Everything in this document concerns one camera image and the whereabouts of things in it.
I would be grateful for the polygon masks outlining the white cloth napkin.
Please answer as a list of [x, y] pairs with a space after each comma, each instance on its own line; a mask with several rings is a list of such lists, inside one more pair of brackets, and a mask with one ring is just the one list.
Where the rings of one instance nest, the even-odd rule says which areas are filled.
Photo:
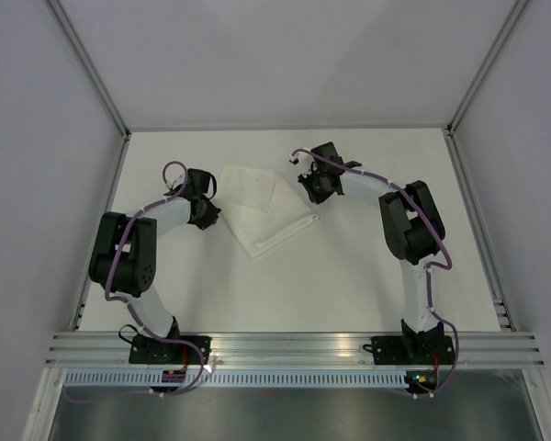
[[252, 260], [271, 252], [319, 219], [274, 170], [225, 165], [216, 200], [222, 219]]

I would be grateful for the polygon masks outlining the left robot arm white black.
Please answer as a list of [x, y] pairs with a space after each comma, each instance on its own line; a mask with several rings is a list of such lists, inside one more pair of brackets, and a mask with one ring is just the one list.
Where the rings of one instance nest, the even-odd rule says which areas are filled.
[[183, 168], [183, 181], [167, 183], [160, 199], [131, 214], [108, 211], [102, 215], [88, 267], [89, 278], [104, 289], [105, 300], [127, 307], [137, 330], [152, 340], [151, 354], [164, 364], [181, 356], [182, 340], [177, 319], [154, 286], [158, 240], [185, 225], [204, 231], [220, 214], [212, 202], [218, 189], [216, 177], [177, 161], [173, 164]]

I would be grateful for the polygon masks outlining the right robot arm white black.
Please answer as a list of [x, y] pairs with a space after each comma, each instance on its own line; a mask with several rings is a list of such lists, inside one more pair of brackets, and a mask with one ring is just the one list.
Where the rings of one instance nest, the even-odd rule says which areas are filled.
[[306, 154], [312, 158], [307, 173], [298, 176], [309, 201], [319, 205], [333, 195], [361, 200], [379, 209], [384, 239], [399, 261], [405, 296], [398, 353], [421, 363], [444, 340], [444, 322], [433, 306], [432, 270], [453, 266], [444, 244], [445, 228], [428, 185], [407, 185], [345, 162], [329, 141], [311, 150], [296, 149], [292, 164]]

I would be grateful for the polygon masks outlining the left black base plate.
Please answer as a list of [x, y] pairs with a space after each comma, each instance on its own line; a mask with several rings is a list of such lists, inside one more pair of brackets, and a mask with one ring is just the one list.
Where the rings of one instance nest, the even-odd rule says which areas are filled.
[[129, 363], [132, 365], [188, 365], [207, 364], [211, 338], [206, 335], [185, 335], [189, 345], [161, 343], [152, 338], [137, 335], [132, 339]]

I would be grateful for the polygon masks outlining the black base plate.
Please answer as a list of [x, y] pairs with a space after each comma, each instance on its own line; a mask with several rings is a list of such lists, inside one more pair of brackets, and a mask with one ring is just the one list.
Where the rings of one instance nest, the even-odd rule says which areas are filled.
[[132, 339], [129, 363], [132, 365], [188, 365], [207, 364], [211, 338], [206, 335], [185, 335], [189, 345], [161, 343], [152, 338], [137, 335]]
[[454, 343], [447, 335], [408, 344], [401, 336], [373, 336], [362, 348], [373, 356], [376, 366], [442, 366], [455, 361]]

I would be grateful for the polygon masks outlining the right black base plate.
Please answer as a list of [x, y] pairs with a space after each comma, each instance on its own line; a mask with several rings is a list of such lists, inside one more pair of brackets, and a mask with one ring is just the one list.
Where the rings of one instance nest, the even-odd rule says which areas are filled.
[[447, 335], [408, 344], [401, 336], [373, 336], [362, 348], [373, 356], [376, 366], [442, 366], [455, 361], [454, 343]]

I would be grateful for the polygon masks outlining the aluminium front rail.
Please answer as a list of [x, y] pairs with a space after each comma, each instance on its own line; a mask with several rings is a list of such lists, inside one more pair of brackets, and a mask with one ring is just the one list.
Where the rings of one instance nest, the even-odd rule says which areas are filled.
[[[394, 333], [207, 333], [214, 368], [368, 369], [374, 356], [364, 345]], [[47, 368], [123, 368], [129, 344], [113, 332], [56, 333], [45, 357]], [[535, 336], [527, 332], [463, 332], [461, 369], [543, 368]]]

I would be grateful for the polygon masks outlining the left aluminium frame post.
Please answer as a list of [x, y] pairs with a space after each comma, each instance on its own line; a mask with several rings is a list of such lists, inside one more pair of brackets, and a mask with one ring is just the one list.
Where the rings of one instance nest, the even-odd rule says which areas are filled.
[[84, 75], [96, 92], [98, 100], [120, 134], [120, 137], [126, 140], [130, 136], [130, 130], [121, 116], [112, 95], [110, 95], [102, 76], [97, 70], [63, 2], [60, 0], [45, 0], [43, 4], [49, 10], [54, 22], [60, 29], [75, 59], [84, 72]]

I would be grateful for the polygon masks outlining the aluminium frame post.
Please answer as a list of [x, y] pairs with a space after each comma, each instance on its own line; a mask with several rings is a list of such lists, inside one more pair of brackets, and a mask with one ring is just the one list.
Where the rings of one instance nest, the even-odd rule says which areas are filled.
[[84, 72], [84, 75], [96, 92], [98, 100], [120, 134], [120, 137], [126, 140], [130, 136], [130, 130], [121, 116], [112, 95], [110, 95], [102, 76], [97, 70], [63, 2], [60, 0], [45, 0], [43, 4], [49, 10], [54, 22], [60, 29], [75, 59]]
[[498, 33], [491, 42], [489, 49], [483, 57], [476, 73], [474, 74], [466, 92], [460, 100], [453, 117], [445, 126], [445, 132], [453, 137], [458, 127], [461, 125], [465, 115], [472, 106], [481, 87], [486, 81], [491, 69], [499, 59], [502, 51], [510, 40], [528, 7], [532, 4], [531, 0], [515, 0], [511, 9], [504, 18]]

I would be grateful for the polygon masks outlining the right side aluminium rail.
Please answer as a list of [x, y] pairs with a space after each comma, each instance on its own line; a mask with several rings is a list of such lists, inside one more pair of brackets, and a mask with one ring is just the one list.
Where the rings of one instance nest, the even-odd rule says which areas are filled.
[[500, 277], [500, 272], [497, 267], [496, 257], [493, 252], [489, 235], [486, 230], [485, 222], [483, 221], [478, 201], [475, 197], [474, 189], [470, 176], [467, 172], [467, 167], [464, 163], [463, 154], [455, 139], [455, 133], [449, 126], [442, 129], [446, 149], [454, 168], [455, 179], [459, 186], [460, 193], [463, 198], [464, 206], [467, 211], [467, 217], [470, 222], [472, 234], [478, 249], [479, 259], [481, 261], [485, 277], [489, 286], [489, 292], [492, 297], [494, 308], [499, 318], [500, 329], [504, 332], [516, 332], [510, 308]]

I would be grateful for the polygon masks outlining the right aluminium frame post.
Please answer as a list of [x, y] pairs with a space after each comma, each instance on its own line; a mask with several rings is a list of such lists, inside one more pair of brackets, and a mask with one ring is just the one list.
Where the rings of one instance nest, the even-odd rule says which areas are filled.
[[483, 57], [476, 73], [474, 74], [466, 92], [460, 100], [453, 117], [445, 126], [445, 132], [453, 137], [458, 127], [461, 125], [465, 115], [472, 106], [481, 87], [486, 81], [491, 69], [499, 59], [502, 51], [510, 40], [528, 7], [532, 4], [531, 0], [515, 0], [511, 9], [504, 18], [498, 33], [491, 42], [489, 49]]

